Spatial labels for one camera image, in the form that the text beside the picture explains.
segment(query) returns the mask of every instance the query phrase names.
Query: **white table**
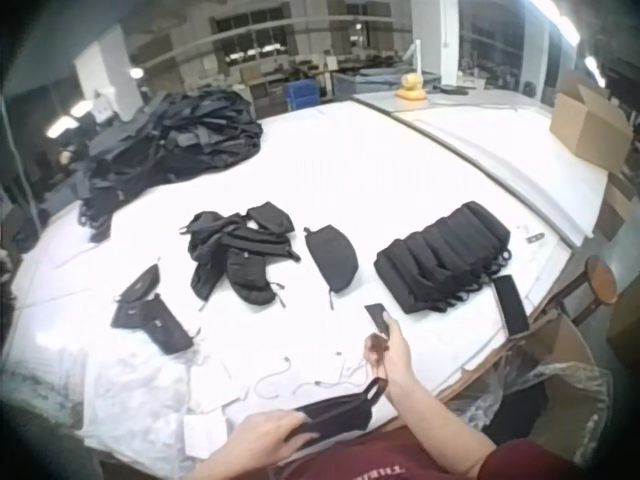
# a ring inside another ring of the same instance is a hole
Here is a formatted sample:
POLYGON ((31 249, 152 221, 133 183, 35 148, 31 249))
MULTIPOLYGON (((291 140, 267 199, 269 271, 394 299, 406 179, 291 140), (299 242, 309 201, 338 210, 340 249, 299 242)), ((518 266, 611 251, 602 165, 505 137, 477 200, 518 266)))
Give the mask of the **white table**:
MULTIPOLYGON (((291 359, 290 372, 264 382, 276 399, 259 398, 250 390, 244 401, 225 408, 237 424, 257 411, 362 390, 342 384, 292 393, 310 381, 315 362, 336 351, 352 366, 359 362, 364 338, 373 331, 362 308, 369 303, 382 302, 400 320, 416 373, 433 392, 455 383, 464 368, 478 365, 504 343, 490 288, 446 314, 403 315, 373 268, 376 253, 393 239, 466 201, 478 201, 512 232, 513 260, 504 273, 514 276, 528 312, 541 302, 570 255, 545 222, 477 168, 369 108, 353 102, 321 106, 265 120, 263 126, 262 149, 253 159, 227 172, 145 193, 117 212, 107 243, 73 260, 66 257, 85 248, 86 232, 75 226, 76 212, 67 212, 27 255, 18 274, 16 294, 24 299, 21 304, 32 306, 22 309, 15 322, 6 365, 26 368, 23 363, 41 352, 38 358, 59 374, 50 381, 64 383, 67 377, 60 370, 67 368, 69 356, 86 356, 88 443, 158 475, 176 475, 190 466, 181 453, 180 430, 187 411, 188 367, 207 356, 222 359, 234 380, 249 385, 273 372, 285 355, 291 359), (302 257, 298 264, 278 261, 268 267, 269 279, 286 286, 281 295, 287 308, 277 302, 266 308, 247 305, 223 280, 200 312, 201 302, 189 288, 195 264, 187 253, 188 237, 178 229, 202 210, 227 215, 267 200, 293 219, 293 247, 302 257), (334 298, 334 311, 302 233, 303 227, 326 224, 350 238, 360 263, 352 286, 334 298), (537 233, 544 233, 544 239, 529 245, 525 238, 537 233), (201 329, 194 351, 176 357, 162 356, 142 333, 109 327, 113 297, 158 257, 159 293, 189 332, 201 329)), ((364 383, 364 375, 360 370, 353 383, 364 383)), ((370 428, 394 416, 383 399, 370 428)))
POLYGON ((422 102, 393 92, 356 97, 466 154, 569 245, 580 247, 592 236, 608 174, 577 158, 551 134, 546 105, 505 90, 432 94, 422 102))

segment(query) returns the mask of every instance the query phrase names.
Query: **workbench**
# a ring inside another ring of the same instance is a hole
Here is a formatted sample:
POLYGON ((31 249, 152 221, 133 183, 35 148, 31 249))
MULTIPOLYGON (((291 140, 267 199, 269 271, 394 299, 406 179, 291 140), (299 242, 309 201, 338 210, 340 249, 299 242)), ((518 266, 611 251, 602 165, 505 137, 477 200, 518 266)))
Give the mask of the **workbench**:
MULTIPOLYGON (((463 107, 450 110, 463 112, 463 107)), ((224 409, 237 425, 251 413, 361 391, 370 378, 360 368, 363 342, 374 330, 366 304, 381 302, 398 318, 416 374, 435 394, 462 385, 464 371, 504 345, 507 336, 491 288, 446 314, 402 314, 373 268, 376 253, 395 238, 467 201, 481 203, 512 233, 513 259, 504 273, 513 275, 529 314, 571 255, 557 225, 552 228, 477 165, 380 108, 349 101, 280 115, 262 125, 258 155, 229 171, 149 190, 114 215, 111 238, 102 245, 89 248, 89 232, 76 222, 77 204, 52 220, 25 255, 13 285, 18 310, 3 358, 6 371, 15 374, 14 398, 32 402, 34 392, 48 386, 52 393, 39 393, 33 408, 72 428, 82 425, 81 408, 88 445, 156 475, 177 475, 192 466, 184 457, 182 420, 194 364, 218 359, 234 381, 248 387, 243 400, 224 409), (296 226, 293 248, 302 261, 267 268, 269 280, 286 287, 280 292, 286 308, 278 302, 247 305, 223 280, 201 309, 189 287, 195 264, 180 227, 203 210, 244 213, 265 201, 286 211, 296 226), (334 310, 302 233, 304 227, 327 224, 347 235, 360 264, 353 284, 335 295, 334 310), (536 234, 544 238, 529 244, 526 239, 536 234), (109 326, 113 299, 156 261, 158 292, 185 329, 197 335, 191 351, 173 357, 163 356, 143 333, 109 326), (314 363, 330 361, 336 352, 353 372, 350 383, 296 389, 310 381, 314 363), (290 371, 261 382, 276 398, 257 395, 252 386, 277 371, 285 356, 290 371)), ((530 131, 522 138, 534 142, 542 134, 530 131)), ((570 180, 569 189, 577 183, 570 180)), ((594 219, 596 200, 581 205, 594 219)), ((395 415, 382 399, 370 429, 395 415)))

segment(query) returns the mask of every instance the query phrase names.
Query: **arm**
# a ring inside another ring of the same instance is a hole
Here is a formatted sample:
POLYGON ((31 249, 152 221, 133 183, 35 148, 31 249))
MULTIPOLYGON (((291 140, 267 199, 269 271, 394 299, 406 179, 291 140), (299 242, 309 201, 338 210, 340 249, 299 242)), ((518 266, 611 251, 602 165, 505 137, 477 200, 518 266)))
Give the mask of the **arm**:
POLYGON ((198 465, 189 480, 228 480, 290 457, 314 433, 303 433, 288 442, 285 438, 309 419, 300 412, 276 410, 248 416, 227 443, 198 465))
POLYGON ((425 389, 411 367, 411 352, 400 325, 389 323, 388 350, 380 355, 367 342, 365 358, 377 376, 387 378, 387 397, 424 449, 444 469, 476 478, 494 443, 451 413, 425 389))

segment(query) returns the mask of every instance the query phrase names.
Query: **white pillar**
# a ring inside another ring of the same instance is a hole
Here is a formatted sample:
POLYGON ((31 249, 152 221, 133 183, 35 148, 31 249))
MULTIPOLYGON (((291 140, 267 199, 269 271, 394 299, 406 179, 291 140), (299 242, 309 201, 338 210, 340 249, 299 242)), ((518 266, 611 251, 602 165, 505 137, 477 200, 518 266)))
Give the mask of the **white pillar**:
POLYGON ((422 42, 422 69, 437 73, 442 83, 458 78, 460 23, 458 0, 411 0, 413 38, 422 42))
POLYGON ((522 54, 522 73, 520 91, 525 82, 536 86, 536 100, 542 98, 544 80, 547 76, 549 60, 549 28, 551 22, 533 5, 525 9, 524 52, 522 54))
MULTIPOLYGON (((290 0, 291 18, 321 17, 329 15, 327 0, 290 0)), ((329 22, 294 24, 299 55, 323 54, 331 49, 329 22)))
POLYGON ((74 60, 82 93, 92 100, 96 92, 109 98, 123 120, 142 106, 142 97, 129 71, 131 63, 120 25, 89 45, 74 60))

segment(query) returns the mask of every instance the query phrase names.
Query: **hand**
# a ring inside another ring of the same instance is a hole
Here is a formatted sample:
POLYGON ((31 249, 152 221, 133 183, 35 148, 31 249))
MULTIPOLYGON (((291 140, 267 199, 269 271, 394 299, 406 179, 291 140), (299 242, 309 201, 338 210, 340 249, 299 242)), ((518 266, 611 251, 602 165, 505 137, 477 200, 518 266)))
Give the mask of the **hand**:
POLYGON ((288 410, 249 415, 227 443, 196 469, 192 478, 233 478, 274 465, 318 436, 301 433, 285 442, 294 428, 308 421, 304 413, 288 410))
POLYGON ((411 350, 402 335, 400 324, 387 312, 384 312, 383 318, 389 324, 389 340, 386 349, 381 353, 382 349, 376 347, 380 338, 374 336, 380 336, 374 333, 367 337, 364 358, 371 365, 374 375, 389 381, 387 392, 392 396, 393 390, 398 386, 414 381, 415 374, 411 366, 411 350))

